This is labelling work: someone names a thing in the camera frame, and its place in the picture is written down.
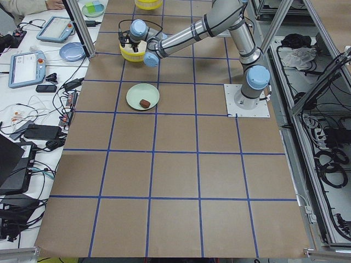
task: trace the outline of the brown food item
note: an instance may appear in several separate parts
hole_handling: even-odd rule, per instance
[[[143,107],[143,108],[149,108],[151,103],[149,103],[147,100],[142,99],[142,100],[139,102],[139,104],[140,104],[141,107]]]

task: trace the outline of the yellow bowl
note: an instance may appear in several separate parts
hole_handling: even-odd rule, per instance
[[[144,10],[153,10],[162,6],[163,0],[134,0],[135,5]]]
[[[144,61],[146,42],[141,41],[141,43],[138,46],[138,52],[134,52],[134,50],[132,49],[132,45],[130,44],[126,44],[124,48],[122,48],[120,44],[120,50],[121,50],[122,57],[124,57],[124,59],[130,62],[142,62]]]

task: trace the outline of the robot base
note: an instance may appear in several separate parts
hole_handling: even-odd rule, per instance
[[[252,110],[245,110],[239,107],[235,101],[235,94],[241,89],[241,84],[225,84],[225,101],[227,103],[227,113],[228,117],[252,117],[252,118],[269,118],[269,111],[267,102],[265,100],[259,101],[257,106]],[[264,93],[262,92],[260,98],[264,98]]]

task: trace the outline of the blue tablet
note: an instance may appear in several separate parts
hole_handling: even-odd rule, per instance
[[[42,51],[11,56],[9,87],[20,88],[42,83],[46,72],[46,57]]]
[[[37,35],[37,39],[49,42],[64,42],[74,27],[70,18],[52,16]]]

